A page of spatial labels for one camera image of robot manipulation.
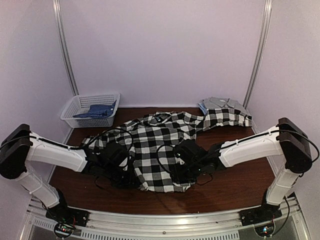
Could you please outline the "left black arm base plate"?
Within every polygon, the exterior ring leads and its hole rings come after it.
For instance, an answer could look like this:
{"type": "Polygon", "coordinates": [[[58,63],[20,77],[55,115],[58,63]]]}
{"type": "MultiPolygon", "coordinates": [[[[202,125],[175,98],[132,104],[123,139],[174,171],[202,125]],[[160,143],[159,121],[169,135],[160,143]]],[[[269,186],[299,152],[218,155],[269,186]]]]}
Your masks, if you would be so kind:
{"type": "Polygon", "coordinates": [[[45,217],[55,220],[58,223],[70,225],[72,227],[86,227],[89,218],[89,212],[72,207],[53,207],[46,209],[45,217]]]}

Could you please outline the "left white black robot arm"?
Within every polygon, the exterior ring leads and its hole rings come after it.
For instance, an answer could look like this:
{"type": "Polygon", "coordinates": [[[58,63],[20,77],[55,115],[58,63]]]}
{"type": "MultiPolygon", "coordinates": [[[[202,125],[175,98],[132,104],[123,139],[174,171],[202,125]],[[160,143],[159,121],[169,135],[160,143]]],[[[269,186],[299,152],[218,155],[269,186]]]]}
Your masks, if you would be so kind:
{"type": "Polygon", "coordinates": [[[0,174],[17,181],[48,208],[61,222],[72,218],[63,193],[50,186],[30,165],[42,162],[64,167],[85,175],[105,177],[113,186],[130,188],[139,186],[129,150],[112,141],[95,146],[98,138],[80,146],[70,146],[43,138],[21,124],[0,146],[0,174]]]}

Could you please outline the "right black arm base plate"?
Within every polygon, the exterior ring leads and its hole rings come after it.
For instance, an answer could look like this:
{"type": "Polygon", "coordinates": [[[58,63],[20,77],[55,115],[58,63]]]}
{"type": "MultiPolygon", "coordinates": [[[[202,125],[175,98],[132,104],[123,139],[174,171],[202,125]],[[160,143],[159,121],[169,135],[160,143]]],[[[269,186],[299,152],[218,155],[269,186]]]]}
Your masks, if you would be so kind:
{"type": "Polygon", "coordinates": [[[282,212],[279,205],[270,205],[267,203],[264,203],[258,207],[241,210],[239,212],[242,226],[268,222],[274,218],[280,218],[281,216],[282,212]]]}

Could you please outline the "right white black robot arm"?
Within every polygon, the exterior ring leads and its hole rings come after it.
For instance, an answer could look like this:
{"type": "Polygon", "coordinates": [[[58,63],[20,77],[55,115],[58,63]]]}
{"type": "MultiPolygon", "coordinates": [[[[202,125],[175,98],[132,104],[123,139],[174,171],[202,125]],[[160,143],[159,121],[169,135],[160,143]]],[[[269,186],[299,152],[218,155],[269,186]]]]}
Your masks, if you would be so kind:
{"type": "Polygon", "coordinates": [[[292,188],[298,177],[313,165],[308,136],[291,120],[280,118],[276,126],[246,138],[214,144],[204,150],[194,140],[184,140],[173,148],[181,160],[171,168],[176,182],[195,179],[201,173],[211,174],[240,163],[269,156],[284,156],[285,162],[256,210],[259,220],[268,220],[292,188]]]}

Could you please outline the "black white plaid shirt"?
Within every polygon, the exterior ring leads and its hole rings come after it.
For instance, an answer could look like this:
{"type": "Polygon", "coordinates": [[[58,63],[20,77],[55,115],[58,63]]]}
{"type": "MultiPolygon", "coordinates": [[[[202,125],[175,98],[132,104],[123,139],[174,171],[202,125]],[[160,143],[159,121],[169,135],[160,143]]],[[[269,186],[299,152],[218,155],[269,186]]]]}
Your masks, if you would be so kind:
{"type": "Polygon", "coordinates": [[[186,111],[156,112],[129,120],[97,136],[86,137],[81,146],[98,138],[96,147],[117,142],[125,146],[133,157],[134,173],[139,181],[136,189],[158,193],[184,192],[192,184],[172,181],[170,165],[182,163],[174,155],[174,147],[184,140],[215,127],[251,127],[252,116],[235,109],[208,109],[206,115],[186,111]]]}

